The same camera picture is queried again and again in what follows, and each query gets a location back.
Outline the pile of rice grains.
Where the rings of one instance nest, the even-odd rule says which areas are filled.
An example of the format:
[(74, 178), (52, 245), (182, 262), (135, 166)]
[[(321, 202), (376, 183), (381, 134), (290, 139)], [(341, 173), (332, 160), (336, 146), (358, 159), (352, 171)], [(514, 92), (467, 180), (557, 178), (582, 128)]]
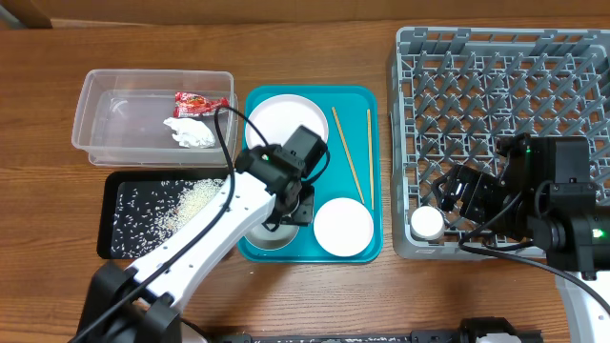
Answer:
[(218, 193), (222, 179), (123, 182), (112, 215), (112, 259), (135, 259), (163, 244)]

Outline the small white plate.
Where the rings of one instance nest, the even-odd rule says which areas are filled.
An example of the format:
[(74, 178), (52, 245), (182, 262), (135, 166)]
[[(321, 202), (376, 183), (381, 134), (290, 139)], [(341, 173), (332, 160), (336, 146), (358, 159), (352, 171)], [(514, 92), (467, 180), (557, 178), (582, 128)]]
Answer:
[(360, 202), (335, 198), (322, 205), (314, 218), (319, 246), (331, 255), (351, 257), (363, 252), (374, 235), (373, 217)]

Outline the red snack wrapper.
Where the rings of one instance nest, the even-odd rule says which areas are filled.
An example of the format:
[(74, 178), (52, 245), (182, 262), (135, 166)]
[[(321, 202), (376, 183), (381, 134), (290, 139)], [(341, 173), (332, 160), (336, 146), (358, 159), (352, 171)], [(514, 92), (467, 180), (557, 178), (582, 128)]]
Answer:
[(184, 91), (177, 92), (174, 100), (174, 118), (193, 118), (213, 115), (217, 109), (230, 105), (228, 99), (225, 97), (213, 100), (200, 94)]

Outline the grey bowl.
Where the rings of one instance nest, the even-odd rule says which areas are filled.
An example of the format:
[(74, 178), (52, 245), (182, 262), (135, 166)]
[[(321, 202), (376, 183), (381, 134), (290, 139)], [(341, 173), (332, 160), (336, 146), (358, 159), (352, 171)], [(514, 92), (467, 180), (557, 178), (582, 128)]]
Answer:
[(263, 225), (258, 225), (247, 233), (245, 238), (261, 250), (274, 251), (290, 244), (298, 231), (299, 227), (293, 225), (279, 225), (273, 232), (267, 230)]

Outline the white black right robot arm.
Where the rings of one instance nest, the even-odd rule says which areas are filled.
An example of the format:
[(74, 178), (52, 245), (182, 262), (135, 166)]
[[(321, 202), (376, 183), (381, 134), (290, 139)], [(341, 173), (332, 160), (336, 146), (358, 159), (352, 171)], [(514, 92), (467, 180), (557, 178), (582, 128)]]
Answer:
[(574, 342), (609, 339), (609, 209), (597, 202), (584, 137), (497, 142), (498, 176), (455, 165), (432, 184), (439, 208), (477, 227), (465, 252), (529, 265), (556, 277)]

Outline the white tissue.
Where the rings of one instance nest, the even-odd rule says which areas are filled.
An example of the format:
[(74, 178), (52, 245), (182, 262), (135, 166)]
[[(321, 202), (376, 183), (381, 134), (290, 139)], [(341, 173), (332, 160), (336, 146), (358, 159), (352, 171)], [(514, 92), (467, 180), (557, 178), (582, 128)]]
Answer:
[(203, 122), (191, 118), (167, 118), (163, 124), (172, 131), (172, 138), (183, 148), (211, 148), (215, 144), (212, 131)]

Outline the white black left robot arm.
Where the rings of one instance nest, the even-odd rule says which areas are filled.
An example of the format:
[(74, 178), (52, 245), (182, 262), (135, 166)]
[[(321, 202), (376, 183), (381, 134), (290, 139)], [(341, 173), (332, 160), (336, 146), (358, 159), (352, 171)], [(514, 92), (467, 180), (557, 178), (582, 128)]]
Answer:
[(308, 176), (322, 148), (258, 146), (241, 152), (219, 193), (187, 225), (127, 269), (92, 277), (76, 342), (202, 342), (182, 313), (208, 273), (263, 224), (312, 220)]

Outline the white paper cup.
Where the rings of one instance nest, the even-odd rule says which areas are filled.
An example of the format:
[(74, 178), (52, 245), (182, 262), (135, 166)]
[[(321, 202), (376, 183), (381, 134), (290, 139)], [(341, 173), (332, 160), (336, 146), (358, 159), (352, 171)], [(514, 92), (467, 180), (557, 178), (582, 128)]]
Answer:
[(432, 206), (421, 206), (411, 215), (411, 233), (419, 239), (434, 241), (444, 235), (445, 225), (443, 215)]

